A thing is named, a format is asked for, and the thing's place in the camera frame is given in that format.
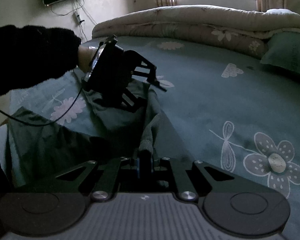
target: pillow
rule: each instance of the pillow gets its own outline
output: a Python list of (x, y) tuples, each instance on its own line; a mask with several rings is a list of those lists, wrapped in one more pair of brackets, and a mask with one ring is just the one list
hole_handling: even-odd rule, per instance
[(283, 32), (268, 42), (269, 50), (262, 57), (262, 64), (282, 67), (300, 74), (300, 33)]

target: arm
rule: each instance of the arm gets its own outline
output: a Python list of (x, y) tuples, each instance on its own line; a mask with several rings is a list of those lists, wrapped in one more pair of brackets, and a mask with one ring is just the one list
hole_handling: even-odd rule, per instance
[(68, 29), (1, 27), (0, 96), (59, 78), (77, 65), (86, 72), (94, 51), (80, 44), (81, 39)]

